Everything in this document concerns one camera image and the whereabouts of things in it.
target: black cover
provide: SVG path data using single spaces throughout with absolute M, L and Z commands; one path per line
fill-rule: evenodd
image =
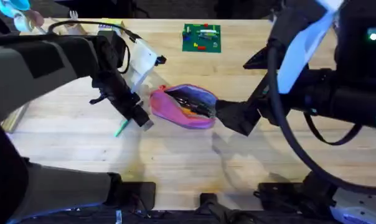
M 0 223 L 6 223 L 22 201 L 28 183 L 25 161 L 0 126 Z

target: wooden table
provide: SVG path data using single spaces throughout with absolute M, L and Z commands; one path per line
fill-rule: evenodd
M 221 25 L 222 53 L 182 52 L 184 23 L 204 22 Z M 265 74 L 242 65 L 264 46 L 271 28 L 267 21 L 127 19 L 124 23 L 167 58 L 148 78 L 147 93 L 160 84 L 191 83 L 221 99 L 242 101 Z M 334 34 L 328 34 L 312 68 L 334 67 L 335 46 Z M 90 78 L 74 81 L 30 104 L 12 135 L 23 156 L 49 166 L 118 172 L 124 181 L 154 181 L 158 210 L 193 209 L 201 192 L 217 192 L 232 208 L 259 209 L 252 196 L 259 182 L 300 182 L 309 172 L 280 129 L 265 119 L 247 138 L 218 121 L 212 129 L 187 130 L 151 115 L 155 126 L 149 131 L 141 132 L 131 123 L 115 138 L 121 116 L 106 100 L 88 103 L 98 96 L 90 82 Z M 376 130 L 365 128 L 350 143 L 331 147 L 311 134 L 301 113 L 292 111 L 288 120 L 303 148 L 326 170 L 345 180 L 376 185 Z M 351 127 L 326 118 L 315 118 L 315 123 L 330 141 Z

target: green led light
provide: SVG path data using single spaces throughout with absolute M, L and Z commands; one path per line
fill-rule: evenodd
M 370 34 L 369 39 L 370 40 L 376 40 L 376 34 Z

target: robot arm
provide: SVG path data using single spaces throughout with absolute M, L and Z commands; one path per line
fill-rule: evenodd
M 112 33 L 106 37 L 1 37 L 0 121 L 30 100 L 78 78 L 91 77 L 92 87 L 100 91 L 99 99 L 91 100 L 91 104 L 107 98 L 126 119 L 134 119 L 139 126 L 146 124 L 149 117 L 138 105 L 139 96 L 117 71 L 123 64 L 126 44 Z M 147 68 L 164 63 L 165 58 L 155 60 Z M 139 198 L 141 209 L 150 210 L 154 188 L 151 182 L 122 183 L 119 174 L 30 163 L 20 157 L 0 127 L 0 223 L 90 205 L 128 207 L 132 195 Z

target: black cable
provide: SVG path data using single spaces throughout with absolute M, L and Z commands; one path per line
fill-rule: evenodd
M 130 48 L 128 47 L 127 44 L 126 44 L 126 49 L 127 49 L 127 66 L 126 66 L 126 69 L 124 71 L 120 72 L 121 74 L 127 73 L 128 68 L 130 66 Z
M 315 127 L 315 124 L 313 122 L 313 119 L 311 118 L 311 115 L 308 114 L 308 113 L 303 113 L 303 114 L 304 114 L 304 118 L 306 119 L 308 127 L 310 128 L 311 132 L 315 135 L 315 137 L 318 138 L 318 140 L 320 140 L 321 142 L 324 142 L 324 143 L 331 145 L 331 146 L 341 146 L 341 145 L 351 141 L 352 139 L 354 139 L 358 135 L 358 133 L 360 132 L 360 130 L 362 128 L 362 125 L 355 124 L 342 139 L 340 139 L 336 142 L 328 142 L 324 139 L 324 137 L 318 131 L 317 127 Z
M 51 24 L 49 26 L 49 30 L 47 31 L 47 33 L 48 34 L 54 34 L 54 29 L 56 27 L 66 25 L 66 24 L 97 24 L 97 25 L 111 26 L 111 27 L 123 30 L 130 37 L 131 41 L 133 41 L 133 42 L 135 42 L 136 39 L 141 39 L 141 37 L 138 34 L 135 34 L 135 33 L 131 32 L 130 30 L 124 28 L 124 27 L 121 27 L 121 26 L 116 25 L 116 24 L 110 24 L 110 23 L 107 23 L 107 22 L 96 22 L 96 21 L 72 21 L 72 20 L 69 20 L 69 21 L 56 22 L 56 23 Z
M 360 194 L 369 194 L 369 195 L 376 195 L 376 187 L 371 186 L 364 186 L 359 184 L 353 184 L 342 180 L 338 177 L 333 176 L 332 174 L 325 171 L 322 167 L 320 167 L 315 161 L 311 159 L 311 157 L 306 153 L 305 150 L 300 146 L 300 143 L 295 138 L 288 121 L 286 120 L 286 116 L 284 115 L 283 105 L 281 102 L 281 97 L 278 91 L 278 82 L 277 82 L 277 58 L 278 51 L 275 46 L 270 46 L 268 51 L 268 82 L 269 82 L 269 94 L 271 96 L 271 105 L 274 112 L 274 116 L 282 130 L 284 137 L 286 138 L 289 145 L 292 147 L 293 151 L 298 155 L 298 157 L 317 175 L 321 178 L 329 181 L 330 183 L 341 187 L 345 190 L 349 190 L 352 192 L 360 193 Z

